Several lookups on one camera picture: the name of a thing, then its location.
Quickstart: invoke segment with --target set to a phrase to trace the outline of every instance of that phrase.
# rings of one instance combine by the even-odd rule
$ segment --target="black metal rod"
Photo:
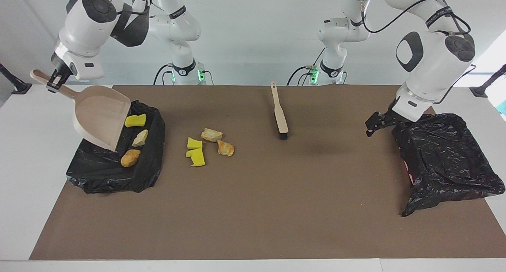
[[[499,77],[501,77],[506,72],[506,64],[501,67],[499,71],[497,71],[495,74],[492,74],[492,76],[480,87],[470,87],[471,92],[476,97],[487,97],[485,94],[485,90],[487,87],[491,86],[492,83],[494,83]]]
[[[0,72],[14,85],[14,90],[12,94],[25,94],[30,87],[31,83],[25,83],[21,79],[18,79],[14,74],[11,74],[9,70],[5,68],[3,64],[0,63]]]

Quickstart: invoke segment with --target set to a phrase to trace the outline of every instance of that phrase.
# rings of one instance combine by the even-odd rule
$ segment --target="black trash bag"
[[[103,149],[83,139],[67,170],[68,180],[86,193],[112,193],[134,191],[140,193],[154,186],[162,165],[165,142],[165,122],[158,109],[139,101],[132,102],[128,115],[146,114],[144,127],[123,126],[116,152]],[[132,142],[145,128],[148,129],[146,144],[132,147]],[[140,149],[137,164],[125,168],[121,157],[129,149]]]
[[[464,120],[454,114],[423,115],[392,131],[412,178],[402,216],[447,200],[470,200],[504,193]]]

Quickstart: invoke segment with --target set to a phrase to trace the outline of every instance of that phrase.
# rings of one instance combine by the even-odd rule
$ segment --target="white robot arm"
[[[109,36],[127,47],[143,43],[151,0],[132,1],[134,7],[119,0],[69,0],[65,25],[51,58],[56,70],[47,83],[50,91],[58,91],[71,75],[76,79],[103,77],[99,51]]]
[[[204,84],[204,66],[192,54],[187,42],[200,38],[200,24],[186,10],[182,0],[159,0],[164,15],[151,16],[149,32],[166,43],[172,57],[172,79],[179,85]]]
[[[345,0],[343,12],[347,18],[331,19],[319,32],[326,50],[320,63],[320,75],[327,81],[338,76],[346,50],[343,42],[366,40],[369,30],[363,21],[370,0]],[[408,11],[423,21],[427,31],[407,34],[397,47],[397,60],[410,73],[398,90],[388,111],[374,113],[366,122],[367,135],[376,130],[404,122],[416,122],[432,104],[441,99],[455,81],[470,66],[475,56],[470,30],[461,29],[463,22],[445,0],[385,0],[391,7]]]

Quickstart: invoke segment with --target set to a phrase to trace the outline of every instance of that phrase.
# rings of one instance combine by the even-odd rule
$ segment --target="table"
[[[499,135],[506,124],[486,99],[468,89],[454,89],[437,113],[454,112],[468,122],[499,176],[506,176]],[[301,261],[27,261],[63,184],[64,172],[81,138],[70,123],[72,101],[34,86],[0,108],[2,187],[0,189],[0,270],[177,270],[177,271],[502,271],[506,259],[330,259]],[[487,199],[501,227],[506,227],[506,196]]]

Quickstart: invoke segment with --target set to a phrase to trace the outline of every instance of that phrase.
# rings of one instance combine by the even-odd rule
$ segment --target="food scrap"
[[[186,152],[186,157],[191,157],[191,161],[193,162],[194,167],[196,166],[204,166],[206,162],[204,161],[204,152],[202,148],[192,149],[191,151]]]
[[[186,145],[188,149],[195,149],[195,148],[202,148],[202,141],[201,140],[194,140],[190,137],[188,137],[188,144]]]
[[[148,130],[142,130],[134,139],[132,146],[133,147],[143,146],[146,143],[147,137],[148,137]]]
[[[123,155],[121,158],[121,166],[123,167],[132,167],[139,160],[139,156],[141,155],[141,151],[138,149],[130,149]]]
[[[210,128],[204,128],[204,131],[202,132],[202,135],[200,135],[201,138],[204,140],[217,142],[218,140],[221,140],[223,137],[223,133],[219,131],[212,130]]]
[[[228,142],[218,140],[218,153],[231,157],[234,154],[234,146]]]
[[[143,127],[146,124],[146,114],[132,115],[126,118],[125,127]]]

